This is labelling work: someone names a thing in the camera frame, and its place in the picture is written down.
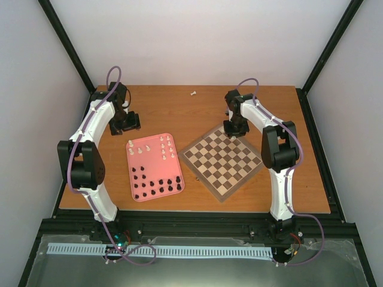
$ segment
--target white robotic arm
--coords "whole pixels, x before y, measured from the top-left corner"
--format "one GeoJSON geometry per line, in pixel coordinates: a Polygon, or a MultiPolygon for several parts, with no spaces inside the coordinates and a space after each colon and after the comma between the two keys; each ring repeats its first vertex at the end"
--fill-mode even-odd
{"type": "Polygon", "coordinates": [[[81,123],[77,132],[71,136],[69,141],[60,141],[57,146],[63,179],[66,181],[66,171],[68,169],[69,153],[73,143],[82,134],[76,150],[77,156],[82,155],[82,160],[75,160],[72,163],[71,182],[87,200],[95,214],[95,220],[100,221],[89,197],[98,212],[102,215],[105,222],[115,219],[117,207],[111,201],[104,185],[105,166],[98,153],[98,145],[104,130],[109,123],[112,135],[120,135],[122,131],[140,128],[138,114],[128,112],[122,106],[125,101],[127,88],[118,84],[116,91],[108,101],[104,102],[98,109],[96,107],[102,102],[106,92],[96,92],[92,95],[89,111],[81,123]],[[86,121],[90,121],[83,130],[86,121]]]}
{"type": "MultiPolygon", "coordinates": [[[[252,97],[251,94],[241,96],[236,90],[230,91],[226,95],[225,99],[229,107],[229,121],[224,122],[224,129],[228,136],[243,136],[246,132],[249,132],[248,120],[263,133],[262,160],[269,169],[271,176],[272,204],[270,213],[275,220],[284,221],[293,216],[286,205],[286,202],[289,202],[290,208],[293,208],[291,200],[293,170],[288,175],[287,190],[285,189],[285,177],[287,170],[299,158],[299,150],[295,142],[290,141],[288,134],[270,118],[280,123],[283,123],[283,121],[274,117],[261,105],[258,99],[254,103],[252,97]],[[281,138],[286,139],[286,143],[279,144],[278,139],[281,138]]],[[[286,124],[295,131],[292,122],[286,124]]]]}

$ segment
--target white wall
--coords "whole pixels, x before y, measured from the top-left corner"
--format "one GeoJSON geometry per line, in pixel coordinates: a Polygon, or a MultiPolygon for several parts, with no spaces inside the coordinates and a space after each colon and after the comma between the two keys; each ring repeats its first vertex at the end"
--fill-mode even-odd
{"type": "Polygon", "coordinates": [[[17,286],[88,93],[37,1],[0,1],[0,278],[17,286]]]}
{"type": "Polygon", "coordinates": [[[383,2],[365,1],[309,102],[345,216],[383,286],[383,2]]]}
{"type": "Polygon", "coordinates": [[[52,0],[91,79],[303,86],[349,0],[52,0]]]}

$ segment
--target orange wooden board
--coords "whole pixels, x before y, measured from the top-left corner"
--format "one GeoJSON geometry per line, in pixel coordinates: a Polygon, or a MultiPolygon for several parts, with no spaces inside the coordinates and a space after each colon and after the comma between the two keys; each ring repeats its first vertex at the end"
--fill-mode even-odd
{"type": "MultiPolygon", "coordinates": [[[[132,198],[126,159],[126,143],[159,133],[170,133],[177,150],[184,149],[195,139],[227,119],[224,96],[231,86],[129,86],[132,93],[130,110],[139,114],[141,129],[111,136],[109,127],[104,131],[99,152],[105,163],[105,186],[111,200],[122,210],[181,210],[214,212],[268,212],[271,206],[270,175],[266,168],[220,203],[196,179],[182,162],[185,180],[183,192],[145,202],[132,198]]],[[[240,92],[251,93],[254,87],[241,87],[240,92]]],[[[276,117],[293,121],[305,152],[305,161],[294,173],[293,204],[297,212],[329,213],[326,194],[311,147],[305,121],[294,87],[261,86],[261,103],[276,117]]],[[[246,139],[261,150],[261,133],[250,124],[246,139]]],[[[65,188],[60,208],[89,209],[83,196],[65,188]]]]}

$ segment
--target pink tray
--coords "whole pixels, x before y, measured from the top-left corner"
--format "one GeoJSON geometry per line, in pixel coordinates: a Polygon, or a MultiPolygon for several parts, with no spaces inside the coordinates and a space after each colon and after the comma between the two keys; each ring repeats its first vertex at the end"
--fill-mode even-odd
{"type": "Polygon", "coordinates": [[[126,153],[134,200],[146,201],[171,196],[184,189],[180,162],[173,137],[169,133],[132,140],[126,145],[126,153]]]}

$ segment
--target chessboard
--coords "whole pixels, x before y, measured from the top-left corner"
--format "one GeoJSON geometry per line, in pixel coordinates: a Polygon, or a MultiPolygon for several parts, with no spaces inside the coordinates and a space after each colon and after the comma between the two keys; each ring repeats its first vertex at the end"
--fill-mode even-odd
{"type": "Polygon", "coordinates": [[[244,137],[229,139],[219,125],[178,154],[198,180],[224,202],[264,166],[244,137]]]}

